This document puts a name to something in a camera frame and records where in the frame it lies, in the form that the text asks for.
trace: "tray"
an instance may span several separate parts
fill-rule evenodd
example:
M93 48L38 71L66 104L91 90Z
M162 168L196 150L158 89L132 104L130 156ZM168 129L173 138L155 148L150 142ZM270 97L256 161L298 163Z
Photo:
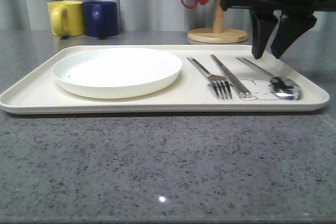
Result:
M80 97L63 90L51 74L52 66L64 57L83 51L140 47L168 51L182 60L177 80L156 93L127 99L93 99ZM232 101L218 101L207 86L207 80L186 57L200 61L210 72L221 74L210 58L215 54L251 91L252 98L241 99L233 92ZM14 114L76 114L121 112L177 111L314 111L329 101L329 95L319 86L282 61L265 52L258 65L280 76L294 80L303 89L300 101L278 99L268 85L267 77L251 70L235 57L254 61L251 46L246 45L142 45L142 46L76 46L65 48L22 78L0 95L0 107Z

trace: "cutlery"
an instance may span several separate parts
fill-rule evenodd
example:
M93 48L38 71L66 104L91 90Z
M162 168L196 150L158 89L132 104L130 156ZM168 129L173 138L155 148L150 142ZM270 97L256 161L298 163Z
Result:
M216 62L221 72L230 80L238 96L240 98L250 98L251 92L241 83L241 81L239 81L215 55L211 55L211 58Z
M187 59L205 73L209 81L209 85L214 89L219 101L228 101L229 99L232 100L231 88L224 76L211 74L205 67L203 67L201 63L199 63L193 57L187 57Z
M270 77L271 87L273 88L278 98L287 101L299 101L302 99L303 91L293 80L284 76L275 76L274 74L268 72L257 64L254 64L248 59L245 59L244 57L236 57L236 59L240 60L242 63L251 67L252 69L268 75Z

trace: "spoon bowl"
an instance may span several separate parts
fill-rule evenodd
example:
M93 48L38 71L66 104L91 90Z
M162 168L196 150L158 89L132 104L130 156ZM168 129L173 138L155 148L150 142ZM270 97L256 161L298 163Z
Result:
M291 79L274 76L270 79L275 95L283 100L299 101L302 99L302 89Z

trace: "drawing on tray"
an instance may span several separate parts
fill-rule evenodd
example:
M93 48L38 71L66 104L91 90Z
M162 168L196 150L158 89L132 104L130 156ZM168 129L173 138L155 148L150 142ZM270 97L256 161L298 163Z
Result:
M244 84L245 87L249 91L251 91L251 98L240 98L244 101L273 101L280 100L280 98L276 97L269 80L265 79L240 79L240 81Z

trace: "wooden mug stand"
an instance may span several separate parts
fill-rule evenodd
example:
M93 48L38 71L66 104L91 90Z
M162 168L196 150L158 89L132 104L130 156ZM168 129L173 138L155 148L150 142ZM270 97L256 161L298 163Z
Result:
M220 1L215 0L213 27L190 30L189 39L214 44L239 43L248 39L245 31L224 27L224 12L219 5Z

